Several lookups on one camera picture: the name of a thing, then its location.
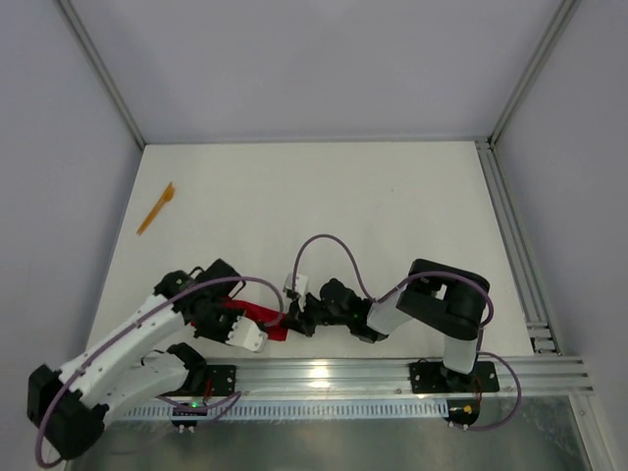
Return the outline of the orange plastic fork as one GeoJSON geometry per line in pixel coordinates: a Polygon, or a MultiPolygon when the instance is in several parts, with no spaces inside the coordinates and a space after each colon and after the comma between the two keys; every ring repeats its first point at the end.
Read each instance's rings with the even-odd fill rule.
{"type": "Polygon", "coordinates": [[[138,236],[141,236],[147,230],[147,228],[155,220],[155,218],[160,213],[160,211],[163,209],[163,207],[168,202],[170,202],[173,199],[173,197],[175,195],[175,192],[176,192],[176,189],[175,189],[174,184],[173,183],[169,183],[166,186],[166,188],[164,189],[164,191],[162,192],[162,194],[159,197],[159,199],[157,200],[157,202],[154,204],[152,209],[149,211],[149,213],[146,215],[146,217],[144,218],[144,220],[142,221],[142,223],[138,227],[138,229],[136,231],[136,234],[138,236]]]}

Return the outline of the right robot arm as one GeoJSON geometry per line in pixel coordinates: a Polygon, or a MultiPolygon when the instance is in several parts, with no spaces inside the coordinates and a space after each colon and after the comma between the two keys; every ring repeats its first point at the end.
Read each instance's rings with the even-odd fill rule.
{"type": "Polygon", "coordinates": [[[433,377],[447,392],[471,392],[479,388],[475,366],[483,329],[494,315],[490,288],[478,274],[417,259],[406,279],[380,300],[360,297],[337,279],[317,296],[288,289],[281,326],[311,338],[320,325],[340,325],[359,340],[376,343],[420,322],[444,336],[443,360],[433,377]]]}

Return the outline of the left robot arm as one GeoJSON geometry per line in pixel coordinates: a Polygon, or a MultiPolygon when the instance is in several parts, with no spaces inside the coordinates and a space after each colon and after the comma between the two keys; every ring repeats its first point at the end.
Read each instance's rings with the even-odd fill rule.
{"type": "Polygon", "coordinates": [[[215,386],[205,358],[185,342],[148,360],[155,345],[192,328],[197,338],[244,347],[255,322],[228,301],[249,279],[222,259],[208,268],[166,274],[143,303],[102,340],[58,368],[28,377],[26,416],[36,427],[35,460],[43,469],[50,445],[60,461],[84,455],[121,415],[151,398],[202,395],[215,386]]]}

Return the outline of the red cloth napkin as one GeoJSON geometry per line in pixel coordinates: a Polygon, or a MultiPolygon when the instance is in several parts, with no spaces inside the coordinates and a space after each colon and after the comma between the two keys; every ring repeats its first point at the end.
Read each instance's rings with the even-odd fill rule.
{"type": "Polygon", "coordinates": [[[241,308],[244,310],[242,317],[246,317],[254,321],[264,332],[268,334],[268,339],[271,341],[285,341],[288,337],[288,330],[281,325],[274,325],[268,327],[267,322],[273,321],[279,314],[278,311],[263,307],[259,304],[252,302],[232,299],[230,297],[222,297],[218,301],[223,302],[226,306],[241,308]]]}

